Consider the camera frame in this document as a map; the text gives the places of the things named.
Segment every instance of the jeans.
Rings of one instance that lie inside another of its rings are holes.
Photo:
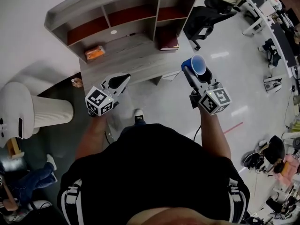
[[[53,165],[47,162],[43,168],[31,171],[20,180],[9,184],[13,196],[18,199],[21,206],[31,202],[35,189],[45,188],[55,182],[53,171]]]
[[[124,128],[120,135],[126,133],[131,128],[142,126],[142,125],[146,125],[146,124],[147,123],[143,119],[138,119],[137,122],[134,125]]]

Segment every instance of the desk leg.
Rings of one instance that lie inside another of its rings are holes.
[[[255,35],[256,33],[259,33],[265,28],[265,25],[262,25],[259,29],[255,30],[252,34]]]
[[[260,18],[255,23],[253,23],[250,27],[248,27],[245,31],[243,31],[243,35],[247,35],[255,26],[260,24],[263,20]]]

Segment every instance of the desk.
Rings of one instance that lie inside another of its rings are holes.
[[[178,37],[178,43],[177,51],[160,51],[144,34],[110,42],[103,57],[88,64],[79,60],[85,94],[110,74],[130,73],[130,86],[181,70],[182,62],[195,53],[183,32]]]
[[[274,42],[274,45],[281,56],[282,61],[285,64],[285,68],[287,71],[287,74],[289,77],[292,77],[292,70],[291,67],[296,66],[296,60],[293,55],[292,49],[288,45],[286,47],[286,44],[288,44],[288,41],[285,37],[285,34],[283,33],[282,29],[280,26],[274,23],[274,21],[271,18],[266,17],[261,10],[258,8],[260,7],[264,1],[263,0],[246,0],[253,9],[258,13],[260,19],[256,21],[253,25],[251,25],[247,30],[243,32],[243,34],[247,34],[254,26],[258,25],[261,22],[264,22],[266,27],[269,29],[271,33],[271,38]]]

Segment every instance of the plastic cup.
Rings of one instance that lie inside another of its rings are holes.
[[[206,62],[200,55],[194,55],[190,59],[184,61],[181,65],[181,69],[185,66],[189,67],[197,75],[203,75],[206,71]]]

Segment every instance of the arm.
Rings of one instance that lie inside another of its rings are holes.
[[[95,117],[88,130],[83,135],[79,147],[77,148],[75,160],[88,155],[97,154],[103,150],[103,141],[105,136],[106,117]]]
[[[15,199],[13,195],[11,194],[9,188],[6,185],[6,182],[4,180],[4,177],[2,177],[2,183],[3,187],[5,189],[5,192],[8,196],[8,199],[3,200],[3,206],[7,211],[16,211],[18,209],[18,205],[15,203]]]
[[[202,147],[211,155],[231,159],[231,152],[217,115],[210,116],[200,105]]]

